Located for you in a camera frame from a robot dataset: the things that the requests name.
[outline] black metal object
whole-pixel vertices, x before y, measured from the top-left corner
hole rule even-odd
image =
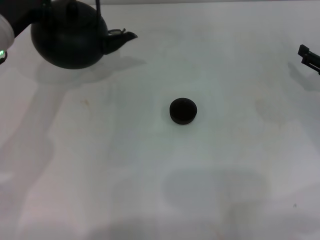
[[[298,55],[302,57],[302,64],[317,71],[320,75],[320,56],[311,52],[305,45],[300,45]]]
[[[191,123],[198,112],[197,105],[188,98],[178,98],[170,105],[170,117],[179,125]]]
[[[41,4],[41,0],[0,0],[0,14],[10,23],[17,37],[36,21]]]
[[[58,67],[87,68],[137,38],[132,32],[108,31],[100,6],[95,10],[76,0],[43,1],[42,17],[31,26],[32,42],[44,59]]]

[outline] black puck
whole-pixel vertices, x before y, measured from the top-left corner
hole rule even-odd
[[[178,98],[170,105],[170,117],[180,125],[191,123],[197,115],[197,105],[188,98]]]

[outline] cast iron teapot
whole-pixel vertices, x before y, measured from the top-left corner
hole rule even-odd
[[[83,69],[137,38],[125,29],[108,31],[99,0],[96,8],[77,0],[43,1],[39,21],[31,26],[34,47],[53,65]]]

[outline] white surface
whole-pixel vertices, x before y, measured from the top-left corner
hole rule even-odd
[[[320,2],[108,6],[139,38],[0,67],[1,240],[318,240]],[[176,98],[198,115],[179,126]]]
[[[96,0],[79,0],[81,2],[92,4]],[[247,2],[260,2],[266,0],[246,0]],[[273,0],[273,1],[292,1],[292,0]],[[101,4],[119,5],[119,4],[177,4],[177,3],[216,3],[216,2],[243,2],[243,0],[100,0]]]

